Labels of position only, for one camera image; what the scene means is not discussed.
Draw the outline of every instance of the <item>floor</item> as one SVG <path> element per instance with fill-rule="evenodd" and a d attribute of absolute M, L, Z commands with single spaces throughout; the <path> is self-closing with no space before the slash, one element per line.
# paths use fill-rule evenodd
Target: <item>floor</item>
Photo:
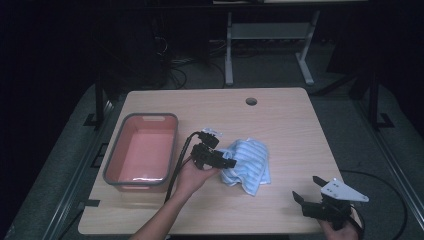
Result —
<path fill-rule="evenodd" d="M 211 42 L 211 49 L 221 49 L 223 45 L 220 44 L 223 42 Z M 364 239 L 424 239 L 423 226 L 420 225 L 422 221 L 417 220 L 420 219 L 420 212 L 414 208 L 414 203 L 420 203 L 420 199 L 424 198 L 424 177 L 421 173 L 424 167 L 423 138 L 403 115 L 390 91 L 384 87 L 380 87 L 379 112 L 386 113 L 395 127 L 380 131 L 372 129 L 366 119 L 367 96 L 362 100 L 349 98 L 348 92 L 353 81 L 324 96 L 312 96 L 312 93 L 344 75 L 326 71 L 334 46 L 331 43 L 315 43 L 311 46 L 307 63 L 316 83 L 313 86 L 306 85 L 294 56 L 302 45 L 302 41 L 236 43 L 234 47 L 237 51 L 233 60 L 235 83 L 231 87 L 306 89 L 311 93 L 312 104 L 344 181 L 370 198 L 369 203 L 355 203 L 366 225 Z M 187 61 L 189 59 L 181 56 L 173 60 L 174 70 L 162 89 L 172 91 L 176 88 L 229 87 L 223 84 L 222 54 L 214 55 L 209 64 Z M 117 100 L 109 102 L 105 108 L 104 123 L 98 131 L 94 131 L 94 127 L 84 126 L 87 116 L 95 113 L 94 86 L 87 89 L 16 216 L 7 239 L 128 238 L 83 236 L 77 230 L 83 205 L 98 173 L 96 165 L 102 160 L 96 154 L 104 151 L 104 146 L 109 142 L 124 101 L 125 94 L 122 94 Z M 405 185 L 402 187 L 399 174 L 393 170 L 397 168 L 391 167 L 394 163 L 399 165 L 412 190 L 405 190 Z M 411 197 L 411 193 L 416 193 L 416 199 L 415 196 Z M 242 239 L 285 237 L 244 236 Z M 290 235 L 289 238 L 324 239 L 324 236 L 316 233 Z"/>

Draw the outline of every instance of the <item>forearm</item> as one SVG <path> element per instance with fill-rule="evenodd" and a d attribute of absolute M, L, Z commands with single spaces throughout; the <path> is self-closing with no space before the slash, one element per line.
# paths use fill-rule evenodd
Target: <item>forearm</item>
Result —
<path fill-rule="evenodd" d="M 130 239 L 164 240 L 189 197 L 175 193 Z"/>

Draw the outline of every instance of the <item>pink bin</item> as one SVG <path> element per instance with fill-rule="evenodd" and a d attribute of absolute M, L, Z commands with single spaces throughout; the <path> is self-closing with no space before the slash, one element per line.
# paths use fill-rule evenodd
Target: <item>pink bin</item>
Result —
<path fill-rule="evenodd" d="M 134 113 L 122 122 L 103 172 L 119 191 L 165 192 L 178 119 L 171 113 Z"/>

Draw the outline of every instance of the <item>cloth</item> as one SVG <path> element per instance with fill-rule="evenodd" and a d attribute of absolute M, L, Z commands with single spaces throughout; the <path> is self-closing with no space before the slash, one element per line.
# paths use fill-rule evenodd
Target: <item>cloth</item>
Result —
<path fill-rule="evenodd" d="M 226 149 L 220 149 L 224 158 L 237 161 L 234 168 L 223 169 L 221 179 L 228 186 L 241 183 L 246 193 L 255 196 L 261 184 L 270 184 L 268 149 L 255 139 L 236 140 Z"/>

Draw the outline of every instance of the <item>dark background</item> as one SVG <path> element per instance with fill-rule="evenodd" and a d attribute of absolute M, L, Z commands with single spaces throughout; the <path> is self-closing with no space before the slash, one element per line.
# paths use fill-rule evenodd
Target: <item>dark background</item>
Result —
<path fill-rule="evenodd" d="M 140 4 L 120 1 L 120 6 L 134 2 Z M 423 4 L 380 2 L 348 12 L 326 9 L 314 41 L 337 43 L 329 71 L 350 74 L 362 67 L 375 72 L 424 136 Z M 225 14 L 214 21 L 201 13 L 169 15 L 165 27 L 151 28 L 146 12 L 112 11 L 117 6 L 102 0 L 0 1 L 0 236 L 89 86 L 102 80 L 109 98 L 160 88 L 167 64 L 156 54 L 153 36 L 158 34 L 206 61 L 207 39 L 225 38 L 220 30 Z M 203 31 L 190 38 L 192 29 Z"/>

